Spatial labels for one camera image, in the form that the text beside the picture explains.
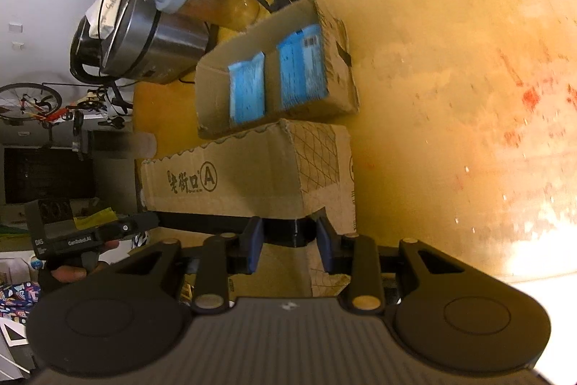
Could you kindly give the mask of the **person's left hand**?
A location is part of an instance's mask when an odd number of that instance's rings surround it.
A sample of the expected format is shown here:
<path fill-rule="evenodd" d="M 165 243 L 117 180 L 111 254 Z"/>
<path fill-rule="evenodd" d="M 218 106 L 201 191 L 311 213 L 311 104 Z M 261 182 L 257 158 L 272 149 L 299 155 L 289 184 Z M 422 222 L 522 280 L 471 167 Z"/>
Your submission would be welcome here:
<path fill-rule="evenodd" d="M 106 253 L 110 250 L 116 249 L 118 246 L 118 240 L 111 240 L 103 245 L 100 252 Z M 85 279 L 87 276 L 87 271 L 84 268 L 60 266 L 58 269 L 52 270 L 51 275 L 59 283 L 75 283 L 76 281 Z"/>

